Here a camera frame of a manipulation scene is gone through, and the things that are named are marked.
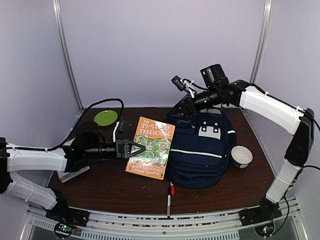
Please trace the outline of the orange Treehouse book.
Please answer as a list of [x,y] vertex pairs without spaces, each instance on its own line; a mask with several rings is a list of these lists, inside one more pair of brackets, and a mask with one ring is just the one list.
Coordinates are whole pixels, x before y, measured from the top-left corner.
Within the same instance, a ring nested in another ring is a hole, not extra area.
[[175,126],[141,116],[133,141],[144,145],[145,151],[131,157],[125,167],[127,173],[163,180],[173,141]]

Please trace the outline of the navy blue backpack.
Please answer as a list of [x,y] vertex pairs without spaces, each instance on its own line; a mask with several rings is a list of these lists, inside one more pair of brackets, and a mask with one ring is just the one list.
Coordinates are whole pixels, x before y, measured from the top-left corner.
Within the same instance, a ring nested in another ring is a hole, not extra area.
[[189,119],[168,117],[175,126],[165,178],[173,185],[203,189],[216,185],[230,165],[236,131],[223,113],[201,112]]

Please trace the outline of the white coffee cover book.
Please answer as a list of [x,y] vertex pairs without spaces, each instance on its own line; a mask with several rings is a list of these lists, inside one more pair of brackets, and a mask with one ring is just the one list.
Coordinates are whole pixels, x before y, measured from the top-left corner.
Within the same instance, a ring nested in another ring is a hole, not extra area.
[[90,170],[89,166],[83,167],[82,169],[76,171],[76,172],[62,172],[62,171],[58,171],[57,172],[57,176],[58,179],[60,180],[61,183],[65,183],[77,176],[79,176],[80,174],[86,172]]

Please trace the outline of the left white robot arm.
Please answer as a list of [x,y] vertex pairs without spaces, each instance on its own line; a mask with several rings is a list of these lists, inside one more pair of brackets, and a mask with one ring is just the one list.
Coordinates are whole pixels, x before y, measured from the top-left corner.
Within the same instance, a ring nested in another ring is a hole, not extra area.
[[97,123],[86,121],[75,131],[75,137],[53,148],[18,146],[0,139],[0,192],[37,204],[61,222],[72,218],[72,211],[57,190],[42,187],[20,175],[18,171],[56,171],[68,181],[109,158],[129,159],[145,151],[145,146],[121,138],[123,122],[117,122],[112,140],[107,141]]

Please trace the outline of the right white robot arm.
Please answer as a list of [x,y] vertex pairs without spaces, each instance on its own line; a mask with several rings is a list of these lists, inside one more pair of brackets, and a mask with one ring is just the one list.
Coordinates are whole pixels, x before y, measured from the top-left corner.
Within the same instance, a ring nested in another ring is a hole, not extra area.
[[187,93],[178,103],[181,117],[194,116],[217,105],[232,105],[265,118],[291,137],[284,162],[264,195],[262,206],[256,210],[258,219],[266,221],[276,212],[275,204],[295,184],[306,165],[317,126],[314,111],[287,103],[254,83],[242,79],[230,82],[220,64],[205,67],[200,74],[206,85],[201,92],[192,89],[195,86],[192,80],[178,76],[171,80],[181,92]]

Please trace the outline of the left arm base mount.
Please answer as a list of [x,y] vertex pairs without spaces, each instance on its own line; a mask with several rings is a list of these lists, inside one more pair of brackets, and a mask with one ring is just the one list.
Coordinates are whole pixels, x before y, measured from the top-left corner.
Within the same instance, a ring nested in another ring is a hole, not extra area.
[[85,210],[67,208],[66,210],[45,210],[48,219],[57,223],[53,227],[53,233],[59,239],[70,237],[78,227],[86,227],[90,213]]

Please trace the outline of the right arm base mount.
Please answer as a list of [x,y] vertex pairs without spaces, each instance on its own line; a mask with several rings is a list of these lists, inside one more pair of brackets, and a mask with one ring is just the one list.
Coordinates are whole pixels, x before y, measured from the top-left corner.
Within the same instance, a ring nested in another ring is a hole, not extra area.
[[278,206],[268,208],[257,206],[244,208],[239,212],[242,226],[253,226],[255,233],[260,237],[271,237],[276,231],[275,219],[282,216]]

